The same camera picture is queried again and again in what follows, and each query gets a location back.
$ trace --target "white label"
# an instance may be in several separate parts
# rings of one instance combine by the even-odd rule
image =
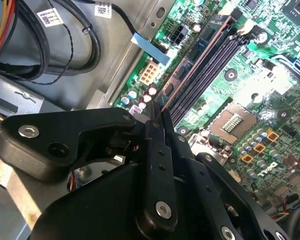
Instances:
[[[265,175],[267,175],[269,172],[272,171],[272,169],[274,169],[276,166],[278,166],[278,163],[276,163],[275,161],[273,161],[270,166],[268,166],[265,170],[262,170],[258,176],[260,177],[264,177]]]
[[[94,7],[94,15],[110,19],[112,17],[112,5],[102,1],[96,1]]]
[[[64,24],[64,21],[62,21],[61,16],[55,8],[50,8],[48,10],[38,12],[37,15],[46,28]]]

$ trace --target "metal screw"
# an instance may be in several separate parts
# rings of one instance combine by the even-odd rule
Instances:
[[[178,139],[181,141],[181,142],[185,142],[186,140],[185,140],[185,138],[183,137],[183,136],[178,136]]]
[[[38,128],[31,125],[23,125],[19,127],[18,133],[20,136],[27,138],[27,139],[34,139],[39,136],[40,132]]]
[[[156,129],[160,128],[160,125],[159,125],[158,123],[156,123],[155,121],[152,122],[152,125],[153,125]]]
[[[156,213],[164,218],[164,219],[169,219],[171,218],[171,208],[169,207],[168,204],[166,204],[164,201],[158,201],[156,204],[155,204],[155,210],[156,210]]]
[[[131,117],[127,114],[123,114],[122,117],[125,119],[125,120],[128,120],[130,121],[131,120]]]
[[[256,38],[256,40],[260,44],[263,44],[265,41],[267,41],[267,39],[268,39],[268,35],[265,32],[260,33]]]
[[[226,226],[221,227],[221,232],[226,240],[236,240],[234,233]]]
[[[209,155],[205,155],[205,159],[207,159],[209,162],[212,162],[212,158]]]
[[[280,232],[276,231],[275,234],[280,240],[286,240],[286,238]]]

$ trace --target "screw hole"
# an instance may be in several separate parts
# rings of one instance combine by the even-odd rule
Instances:
[[[56,158],[65,158],[69,155],[69,148],[62,143],[54,142],[48,146],[48,152]]]
[[[166,9],[164,7],[160,7],[159,10],[156,12],[156,17],[158,19],[162,19],[166,14]]]
[[[31,129],[31,128],[26,128],[24,131],[25,131],[26,133],[28,133],[28,134],[32,134],[32,133],[35,132],[35,131],[34,131],[33,129]]]
[[[160,164],[159,169],[164,172],[166,170],[166,167],[164,165]]]

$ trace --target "red wire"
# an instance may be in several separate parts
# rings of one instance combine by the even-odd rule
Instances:
[[[5,28],[4,28],[3,33],[2,33],[2,37],[0,39],[0,49],[1,49],[2,44],[4,43],[4,40],[6,39],[6,35],[9,31],[9,27],[11,25],[12,18],[14,16],[14,12],[15,12],[15,9],[16,9],[16,1],[15,0],[11,0],[11,1],[12,1],[11,9],[10,9],[10,12],[9,12],[9,15],[8,15],[8,18],[7,18],[7,21],[6,21],[6,24],[5,24]]]

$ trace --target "black wire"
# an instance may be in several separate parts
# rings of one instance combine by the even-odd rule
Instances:
[[[77,2],[83,3],[83,4],[96,4],[96,2],[93,0],[74,0],[74,1],[77,1]],[[123,19],[123,21],[129,28],[130,32],[132,33],[132,35],[135,33],[138,33],[137,30],[134,28],[133,24],[131,23],[130,19],[126,15],[126,13],[119,6],[117,6],[113,3],[111,4],[111,6],[112,6],[112,9],[115,12],[117,12],[120,15],[120,17]]]
[[[40,55],[40,64],[35,66],[10,65],[0,62],[0,74],[15,81],[32,81],[44,74],[50,60],[47,36],[36,15],[23,0],[18,0],[18,17],[30,31]]]
[[[8,36],[6,37],[4,44],[2,45],[1,49],[0,49],[0,57],[2,56],[2,54],[4,53],[4,51],[7,49],[7,46],[12,38],[12,35],[14,34],[15,30],[16,30],[16,26],[17,26],[17,22],[18,22],[18,9],[19,9],[19,0],[15,0],[15,9],[14,9],[14,19],[13,19],[13,23],[10,29],[10,32],[8,34]]]
[[[54,0],[54,2],[58,3],[61,7],[70,12],[83,25],[84,29],[89,29],[88,34],[92,42],[91,55],[86,64],[79,68],[69,67],[65,71],[64,76],[74,76],[92,71],[98,65],[101,57],[100,41],[96,32],[92,29],[92,24],[89,22],[84,13],[71,0]],[[51,75],[59,75],[63,69],[64,66],[49,65],[46,73]]]
[[[55,6],[52,4],[52,2],[50,0],[47,0],[47,1],[49,2],[50,6],[54,9]],[[70,65],[72,59],[74,58],[74,41],[73,41],[71,32],[70,32],[68,26],[65,23],[63,23],[62,25],[64,26],[64,28],[68,32],[69,39],[70,39],[70,45],[71,45],[71,55],[70,55],[70,58],[69,58],[67,64],[64,66],[63,71],[60,73],[60,75],[55,80],[53,80],[52,82],[48,82],[48,83],[41,83],[41,82],[35,82],[35,81],[33,81],[32,83],[34,83],[34,84],[37,84],[37,85],[52,85],[52,84],[56,83],[65,74],[66,70],[69,68],[69,65]]]
[[[50,47],[47,36],[43,27],[36,15],[24,3],[23,0],[18,0],[18,17],[28,28],[33,36],[40,54],[40,64],[36,65],[11,65],[0,62],[0,74],[14,81],[32,81],[39,78],[43,73],[50,75],[74,76],[92,71],[99,64],[101,58],[101,47],[96,32],[92,29],[92,24],[89,22],[83,12],[71,0],[54,0],[63,8],[68,10],[87,30],[90,36],[92,49],[88,61],[80,67],[68,66],[65,70],[63,65],[49,64]]]

